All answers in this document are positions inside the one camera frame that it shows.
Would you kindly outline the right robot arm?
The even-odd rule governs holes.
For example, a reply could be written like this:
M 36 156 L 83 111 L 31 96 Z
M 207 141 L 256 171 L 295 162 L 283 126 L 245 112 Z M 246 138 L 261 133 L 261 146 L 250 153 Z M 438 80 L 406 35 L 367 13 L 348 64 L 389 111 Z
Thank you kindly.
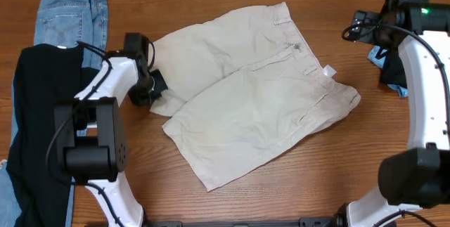
M 332 226 L 391 226 L 449 203 L 449 6 L 384 1 L 379 13 L 357 11 L 342 38 L 398 53 L 409 92 L 408 148 L 382 161 L 377 186 L 341 206 Z

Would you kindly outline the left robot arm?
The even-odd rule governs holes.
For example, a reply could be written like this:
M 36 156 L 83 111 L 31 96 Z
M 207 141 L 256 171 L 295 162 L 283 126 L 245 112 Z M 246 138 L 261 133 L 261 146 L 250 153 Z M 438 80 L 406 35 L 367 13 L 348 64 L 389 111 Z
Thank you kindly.
M 153 69 L 154 44 L 142 34 L 127 33 L 122 50 L 79 46 L 99 55 L 103 67 L 73 99 L 57 104 L 49 147 L 56 149 L 58 166 L 72 184 L 93 194 L 109 226 L 149 226 L 124 173 L 128 148 L 120 105 L 130 98 L 134 105 L 150 106 L 167 90 L 161 72 Z

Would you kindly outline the beige khaki shorts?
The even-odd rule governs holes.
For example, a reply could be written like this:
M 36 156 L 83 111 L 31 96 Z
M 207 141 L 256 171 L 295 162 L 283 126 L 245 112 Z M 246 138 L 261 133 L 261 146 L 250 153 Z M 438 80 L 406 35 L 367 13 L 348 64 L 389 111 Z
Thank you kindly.
M 151 106 L 207 190 L 345 118 L 361 99 L 321 66 L 285 3 L 249 6 L 155 42 Z

